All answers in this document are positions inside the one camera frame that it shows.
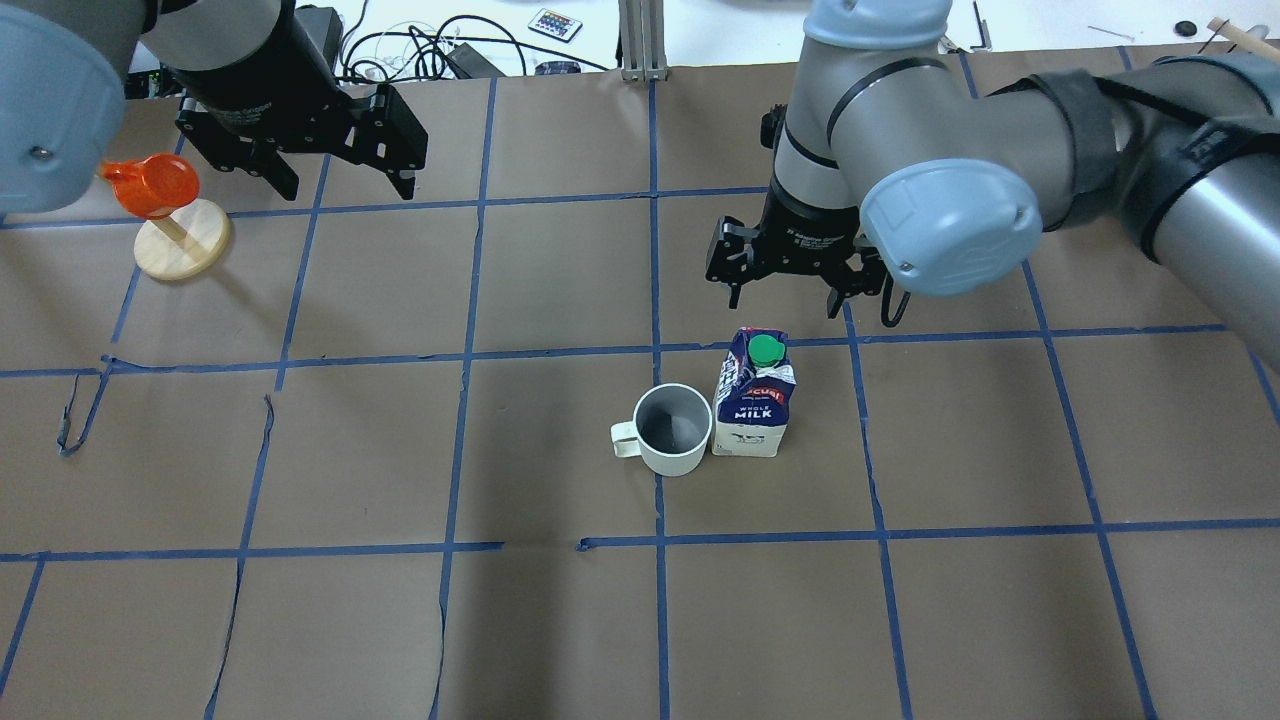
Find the white cup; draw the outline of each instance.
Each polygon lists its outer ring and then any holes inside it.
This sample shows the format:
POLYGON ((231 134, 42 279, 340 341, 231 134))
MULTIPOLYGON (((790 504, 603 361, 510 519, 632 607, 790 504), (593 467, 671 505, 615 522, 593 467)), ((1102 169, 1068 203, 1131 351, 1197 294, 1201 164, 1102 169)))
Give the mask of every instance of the white cup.
POLYGON ((675 478, 698 466, 712 437, 712 406, 696 389, 666 383, 640 397, 631 420, 609 429, 613 454, 639 455, 659 475, 675 478))

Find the green cap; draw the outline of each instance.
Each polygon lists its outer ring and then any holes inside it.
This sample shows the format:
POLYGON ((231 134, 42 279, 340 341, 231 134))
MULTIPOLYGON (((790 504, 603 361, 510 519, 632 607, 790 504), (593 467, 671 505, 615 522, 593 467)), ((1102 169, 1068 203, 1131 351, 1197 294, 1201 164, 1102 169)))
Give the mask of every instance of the green cap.
POLYGON ((758 334, 746 343, 746 355, 756 368, 772 368, 782 361, 782 356, 786 354, 787 346, 771 334, 758 334))

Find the table surface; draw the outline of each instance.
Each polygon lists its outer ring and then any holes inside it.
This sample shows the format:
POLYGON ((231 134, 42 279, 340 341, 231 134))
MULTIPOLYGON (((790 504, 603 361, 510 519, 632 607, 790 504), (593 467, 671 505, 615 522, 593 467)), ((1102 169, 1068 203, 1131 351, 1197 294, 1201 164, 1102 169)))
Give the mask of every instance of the table surface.
MULTIPOLYGON (((987 92, 1167 51, 946 60, 987 92)), ((179 284, 105 187, 4 218, 0 719, 1274 712, 1275 374, 1111 220, 896 331, 813 278, 728 310, 705 243, 759 215, 792 72, 403 86, 411 202, 182 147, 234 240, 179 284), (780 455, 613 457, 740 325, 792 338, 780 455)))

